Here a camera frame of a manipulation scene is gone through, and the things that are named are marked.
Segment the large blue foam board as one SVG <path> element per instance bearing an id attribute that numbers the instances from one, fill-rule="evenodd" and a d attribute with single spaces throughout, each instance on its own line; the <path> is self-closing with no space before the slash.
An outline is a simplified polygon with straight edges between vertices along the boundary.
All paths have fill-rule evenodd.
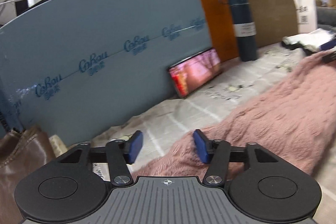
<path id="1" fill-rule="evenodd" d="M 210 47 L 200 0 L 50 0 L 1 28 L 1 122 L 67 144 L 169 98 L 167 67 Z"/>

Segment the orange board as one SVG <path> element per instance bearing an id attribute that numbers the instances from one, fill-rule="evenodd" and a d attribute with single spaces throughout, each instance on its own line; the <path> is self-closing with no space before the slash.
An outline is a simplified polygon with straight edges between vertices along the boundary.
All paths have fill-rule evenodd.
<path id="1" fill-rule="evenodd" d="M 222 62 L 239 56 L 228 0 L 201 0 L 213 47 Z"/>

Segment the pink knitted sweater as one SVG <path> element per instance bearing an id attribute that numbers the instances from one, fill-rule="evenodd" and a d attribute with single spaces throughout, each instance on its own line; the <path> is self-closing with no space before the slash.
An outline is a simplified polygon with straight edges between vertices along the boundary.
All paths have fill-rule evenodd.
<path id="1" fill-rule="evenodd" d="M 203 129 L 210 139 L 254 141 L 312 173 L 335 138 L 335 62 L 304 58 L 282 81 Z"/>

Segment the smartphone showing video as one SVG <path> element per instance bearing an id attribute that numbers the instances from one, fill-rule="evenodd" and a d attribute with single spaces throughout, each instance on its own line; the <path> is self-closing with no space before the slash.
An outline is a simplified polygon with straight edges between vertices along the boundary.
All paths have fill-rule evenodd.
<path id="1" fill-rule="evenodd" d="M 179 98 L 188 97 L 221 72 L 221 60 L 214 48 L 196 53 L 167 68 Z"/>

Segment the white printed tote bag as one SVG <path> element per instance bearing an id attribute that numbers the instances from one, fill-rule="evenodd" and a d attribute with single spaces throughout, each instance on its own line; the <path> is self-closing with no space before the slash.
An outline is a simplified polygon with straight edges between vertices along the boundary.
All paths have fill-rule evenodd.
<path id="1" fill-rule="evenodd" d="M 294 0 L 297 11 L 298 32 L 307 34 L 317 29 L 315 0 Z"/>

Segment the dark teal thermos bottle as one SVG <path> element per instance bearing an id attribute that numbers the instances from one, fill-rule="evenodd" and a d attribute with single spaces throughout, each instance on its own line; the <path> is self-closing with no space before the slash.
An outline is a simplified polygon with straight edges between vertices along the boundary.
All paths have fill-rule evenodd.
<path id="1" fill-rule="evenodd" d="M 231 11 L 234 33 L 238 44 L 240 60 L 243 62 L 258 59 L 255 40 L 256 26 L 248 0 L 227 0 Z"/>

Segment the white folded cloth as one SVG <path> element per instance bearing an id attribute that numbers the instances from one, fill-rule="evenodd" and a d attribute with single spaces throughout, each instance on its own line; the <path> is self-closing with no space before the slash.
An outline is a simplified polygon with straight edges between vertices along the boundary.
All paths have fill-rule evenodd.
<path id="1" fill-rule="evenodd" d="M 318 28 L 307 34 L 285 36 L 282 45 L 290 50 L 302 48 L 314 53 L 327 51 L 335 47 L 335 32 Z"/>

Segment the brown leather bag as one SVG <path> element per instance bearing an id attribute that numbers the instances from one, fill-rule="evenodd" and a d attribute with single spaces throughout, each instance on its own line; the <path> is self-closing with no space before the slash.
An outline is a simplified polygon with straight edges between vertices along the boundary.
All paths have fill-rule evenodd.
<path id="1" fill-rule="evenodd" d="M 55 158 L 48 135 L 38 126 L 24 132 L 12 130 L 1 139 L 1 223 L 19 223 L 15 203 L 18 182 Z"/>

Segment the brown cardboard sheet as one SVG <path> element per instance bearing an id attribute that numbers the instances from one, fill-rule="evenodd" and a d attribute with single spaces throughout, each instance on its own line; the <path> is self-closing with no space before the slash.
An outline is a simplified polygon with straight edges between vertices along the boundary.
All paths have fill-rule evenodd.
<path id="1" fill-rule="evenodd" d="M 248 0 L 256 26 L 258 47 L 279 43 L 285 36 L 298 34 L 294 0 Z"/>

